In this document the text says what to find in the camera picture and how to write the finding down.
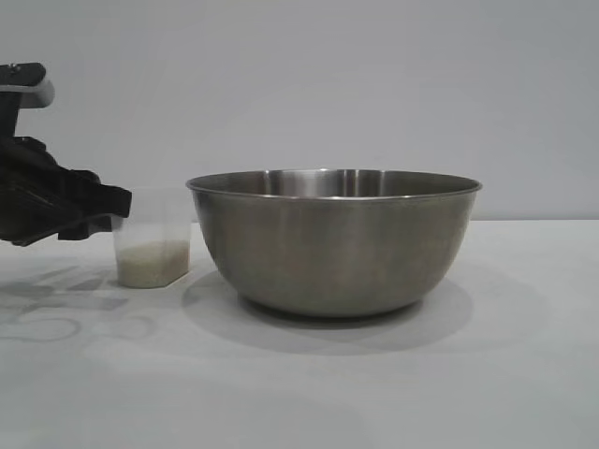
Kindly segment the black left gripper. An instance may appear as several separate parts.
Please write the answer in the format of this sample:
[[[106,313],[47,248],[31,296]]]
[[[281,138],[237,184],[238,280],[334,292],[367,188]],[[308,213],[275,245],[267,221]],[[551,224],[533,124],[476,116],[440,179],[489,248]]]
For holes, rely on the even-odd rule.
[[[111,215],[127,218],[131,202],[131,191],[90,170],[61,168],[35,138],[1,138],[3,241],[28,246],[56,233],[65,241],[110,233]]]

